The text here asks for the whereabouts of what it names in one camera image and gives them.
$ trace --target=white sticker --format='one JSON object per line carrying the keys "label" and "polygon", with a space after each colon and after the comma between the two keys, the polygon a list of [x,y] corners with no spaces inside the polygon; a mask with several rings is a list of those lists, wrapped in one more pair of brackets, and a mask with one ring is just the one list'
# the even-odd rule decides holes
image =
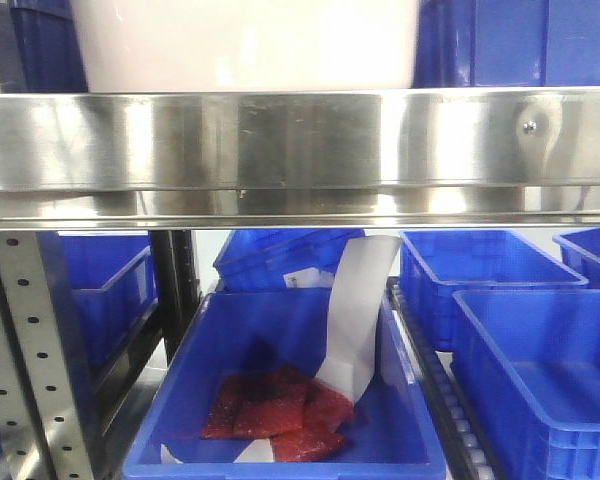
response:
{"label": "white sticker", "polygon": [[320,282],[320,270],[315,267],[296,270],[283,276],[287,288],[313,288]]}

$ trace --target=meat slice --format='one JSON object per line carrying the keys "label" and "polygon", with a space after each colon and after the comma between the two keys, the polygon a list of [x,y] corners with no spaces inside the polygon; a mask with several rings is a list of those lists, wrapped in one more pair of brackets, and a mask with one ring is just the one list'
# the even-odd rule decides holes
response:
{"label": "meat slice", "polygon": [[233,425],[244,399],[245,379],[244,375],[229,375],[224,378],[207,416],[207,423],[200,433],[201,438],[233,437]]}
{"label": "meat slice", "polygon": [[314,462],[344,445],[344,437],[326,428],[303,428],[271,438],[277,462]]}
{"label": "meat slice", "polygon": [[249,385],[238,412],[235,438],[268,438],[302,428],[307,384],[271,383],[270,378]]}
{"label": "meat slice", "polygon": [[334,432],[342,422],[353,419],[353,403],[344,395],[312,380],[304,409],[305,427],[323,426]]}

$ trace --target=crate rim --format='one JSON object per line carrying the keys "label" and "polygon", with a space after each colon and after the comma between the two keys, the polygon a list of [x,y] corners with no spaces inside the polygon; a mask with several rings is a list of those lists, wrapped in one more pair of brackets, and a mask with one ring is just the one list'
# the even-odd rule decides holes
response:
{"label": "crate rim", "polygon": [[92,293],[92,292],[105,292],[109,290],[114,283],[120,280],[123,276],[129,273],[131,270],[136,268],[142,262],[147,260],[151,256],[151,247],[146,246],[141,251],[139,251],[132,259],[130,259],[127,263],[125,263],[120,270],[118,270],[115,275],[109,278],[105,283],[102,284],[99,288],[79,288],[74,290],[77,293]]}
{"label": "crate rim", "polygon": [[579,253],[591,260],[594,260],[596,263],[600,264],[600,256],[599,255],[596,255],[592,251],[587,250],[586,248],[581,247],[577,243],[574,243],[572,240],[566,238],[568,235],[577,235],[579,233],[591,232],[593,230],[600,230],[600,227],[578,229],[578,230],[573,230],[571,232],[564,232],[564,233],[556,233],[555,235],[553,235],[552,239],[560,247],[570,248],[570,249],[576,251],[577,253]]}
{"label": "crate rim", "polygon": [[[454,232],[504,232],[504,233],[508,233],[510,235],[512,235],[513,237],[515,237],[517,240],[520,240],[521,242],[523,242],[524,244],[526,244],[527,246],[533,248],[536,252],[538,252],[539,254],[541,254],[545,259],[547,259],[548,261],[550,261],[551,263],[553,263],[554,265],[556,265],[557,267],[559,267],[560,269],[566,271],[567,273],[569,273],[572,277],[574,277],[573,280],[569,281],[569,280],[562,280],[562,281],[546,281],[546,282],[540,282],[540,281],[521,281],[521,282],[496,282],[493,280],[463,280],[461,278],[456,279],[456,280],[440,280],[440,278],[438,278],[438,276],[436,275],[436,273],[431,269],[431,267],[429,266],[429,263],[427,261],[425,261],[425,259],[422,257],[422,255],[420,255],[420,251],[416,248],[416,246],[409,240],[408,238],[408,234],[411,232],[429,232],[429,233],[433,233],[433,232],[449,232],[449,231],[454,231]],[[586,287],[587,285],[589,285],[589,279],[587,279],[584,275],[576,272],[573,268],[569,267],[568,265],[565,265],[564,263],[560,262],[558,259],[552,257],[551,255],[549,255],[547,252],[545,252],[543,249],[535,246],[533,243],[531,243],[530,241],[528,241],[526,238],[524,238],[522,235],[520,235],[518,232],[515,232],[513,230],[510,229],[494,229],[494,228],[457,228],[457,229],[440,229],[440,228],[420,228],[420,229],[407,229],[407,230],[401,230],[400,231],[400,236],[402,237],[402,241],[403,243],[406,245],[406,247],[409,249],[409,251],[411,252],[411,254],[416,258],[416,260],[418,261],[418,264],[425,270],[425,272],[427,273],[427,275],[429,276],[429,278],[431,279],[431,281],[433,281],[434,283],[438,284],[438,285],[457,285],[458,283],[462,283],[462,284],[467,284],[467,285],[484,285],[489,286],[489,285],[494,285],[497,284],[498,286],[503,286],[503,287],[516,287],[516,286],[542,286],[542,285],[574,285],[574,286],[583,286]]]}
{"label": "crate rim", "polygon": [[[220,259],[225,255],[227,249],[229,248],[231,241],[233,240],[233,237],[237,234],[239,234],[239,232],[244,232],[245,230],[256,230],[256,229],[250,229],[250,228],[243,228],[243,229],[235,229],[232,230],[231,233],[227,236],[227,239],[225,240],[224,244],[222,245],[222,248],[220,249],[220,252],[218,252],[218,256],[216,257],[216,259],[213,261],[213,267],[218,270],[221,268],[226,268],[228,266],[233,266],[235,265],[237,262],[244,262],[246,259],[250,259],[250,258],[256,258],[258,256],[262,256],[263,254],[266,254],[267,252],[270,252],[276,248],[281,248],[284,247],[286,245],[288,245],[291,242],[295,242],[298,239],[301,239],[307,235],[311,235],[312,233],[316,233],[317,231],[320,230],[333,230],[331,228],[301,228],[302,230],[311,230],[310,232],[307,232],[305,235],[302,235],[300,237],[296,237],[296,238],[290,238],[287,239],[285,241],[282,241],[280,243],[276,243],[275,245],[269,245],[266,248],[263,248],[261,250],[255,250],[251,253],[248,253],[246,255],[243,255],[242,257],[237,257],[237,258],[232,258],[232,259],[228,259],[228,260],[224,260],[224,261],[220,261]],[[364,229],[357,229],[357,228],[342,228],[342,229],[338,229],[338,230],[342,230],[342,234],[341,235],[336,235],[333,236],[331,238],[331,240],[335,240],[338,238],[342,238],[345,237],[347,235],[349,235],[351,233],[352,230],[363,230]],[[253,267],[251,266],[245,266],[245,268],[241,269],[241,270],[236,270],[235,272],[232,272],[231,275],[245,271],[245,270],[251,270]]]}

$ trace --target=stainless steel shelf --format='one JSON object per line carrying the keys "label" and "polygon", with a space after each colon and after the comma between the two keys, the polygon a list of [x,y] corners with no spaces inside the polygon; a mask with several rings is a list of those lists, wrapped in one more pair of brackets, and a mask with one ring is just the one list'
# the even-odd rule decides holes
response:
{"label": "stainless steel shelf", "polygon": [[0,95],[0,229],[600,223],[600,87]]}

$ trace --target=perforated metal rack upright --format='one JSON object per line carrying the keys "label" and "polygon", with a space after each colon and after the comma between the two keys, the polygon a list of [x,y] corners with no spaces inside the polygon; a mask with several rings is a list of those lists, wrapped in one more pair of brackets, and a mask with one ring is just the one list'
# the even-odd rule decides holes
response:
{"label": "perforated metal rack upright", "polygon": [[600,224],[600,88],[0,94],[0,435],[14,480],[109,470],[45,231],[159,232],[175,348],[197,292],[184,230],[485,224]]}

